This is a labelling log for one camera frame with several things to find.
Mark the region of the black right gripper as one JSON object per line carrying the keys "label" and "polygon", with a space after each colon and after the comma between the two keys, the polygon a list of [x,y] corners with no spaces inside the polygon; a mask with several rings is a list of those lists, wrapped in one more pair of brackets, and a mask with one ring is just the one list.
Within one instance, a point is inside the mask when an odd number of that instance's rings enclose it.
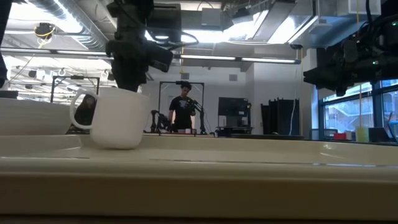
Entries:
{"label": "black right gripper", "polygon": [[303,73],[303,80],[316,86],[337,85],[336,96],[345,96],[348,86],[397,78],[397,18],[379,17],[359,34],[352,34],[326,48],[330,59],[323,66]]}

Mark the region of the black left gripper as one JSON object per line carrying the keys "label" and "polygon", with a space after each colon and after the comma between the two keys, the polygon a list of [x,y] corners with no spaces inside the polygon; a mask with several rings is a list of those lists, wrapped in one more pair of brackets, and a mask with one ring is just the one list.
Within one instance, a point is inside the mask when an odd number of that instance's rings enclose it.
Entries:
{"label": "black left gripper", "polygon": [[118,88],[137,92],[146,77],[148,65],[146,63],[148,40],[110,40],[107,42],[105,52],[112,56],[112,73]]}

